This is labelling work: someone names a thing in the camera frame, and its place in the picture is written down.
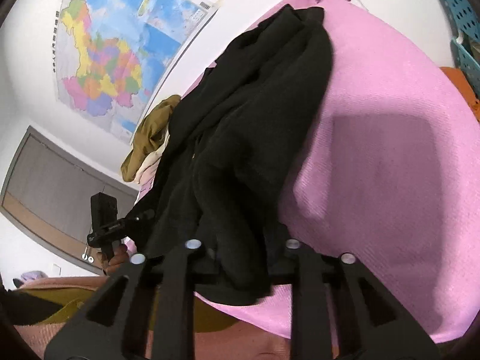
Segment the pink sleeved left forearm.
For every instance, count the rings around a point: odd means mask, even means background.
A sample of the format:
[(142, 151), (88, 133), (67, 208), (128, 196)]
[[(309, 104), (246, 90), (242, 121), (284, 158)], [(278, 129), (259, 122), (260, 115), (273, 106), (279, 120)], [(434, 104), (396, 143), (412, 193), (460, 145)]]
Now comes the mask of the pink sleeved left forearm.
[(41, 278), (31, 280), (19, 287), (21, 290), (85, 289), (96, 291), (107, 282), (107, 276), (75, 276)]

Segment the person's left hand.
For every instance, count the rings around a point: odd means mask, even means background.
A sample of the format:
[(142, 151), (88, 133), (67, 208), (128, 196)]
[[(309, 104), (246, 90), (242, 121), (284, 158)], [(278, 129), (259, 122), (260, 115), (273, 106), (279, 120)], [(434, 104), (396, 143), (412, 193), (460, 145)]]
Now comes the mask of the person's left hand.
[(128, 248), (125, 244), (120, 244), (114, 250), (112, 258), (108, 258), (103, 252), (98, 252), (97, 256), (100, 259), (105, 275), (112, 275), (123, 263), (129, 261)]

